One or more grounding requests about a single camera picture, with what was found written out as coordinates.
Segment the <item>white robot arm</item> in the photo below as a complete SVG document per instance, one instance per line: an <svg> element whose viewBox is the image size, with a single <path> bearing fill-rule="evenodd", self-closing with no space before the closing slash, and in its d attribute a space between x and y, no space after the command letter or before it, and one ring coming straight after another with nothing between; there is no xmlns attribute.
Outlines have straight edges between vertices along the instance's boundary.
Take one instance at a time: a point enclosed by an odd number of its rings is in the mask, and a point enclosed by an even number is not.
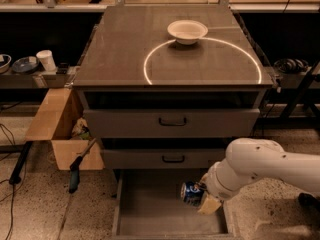
<svg viewBox="0 0 320 240"><path fill-rule="evenodd" d="M206 194L198 212L206 215L216 212L242 187L262 178L278 179L304 190L298 196L299 203L320 209L319 155L286 152L272 140L239 138L227 146L225 158L202 177Z"/></svg>

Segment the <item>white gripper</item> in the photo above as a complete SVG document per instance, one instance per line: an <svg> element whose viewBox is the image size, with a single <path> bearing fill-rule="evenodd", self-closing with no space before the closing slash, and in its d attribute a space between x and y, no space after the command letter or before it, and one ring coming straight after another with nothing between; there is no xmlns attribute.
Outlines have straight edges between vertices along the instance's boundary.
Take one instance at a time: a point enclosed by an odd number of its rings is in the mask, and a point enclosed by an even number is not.
<svg viewBox="0 0 320 240"><path fill-rule="evenodd" d="M233 198L248 182L249 176L237 173L226 160L216 162L200 179L200 187L207 188L210 194L204 193L198 212L204 215L216 212L222 205L220 200Z"/></svg>

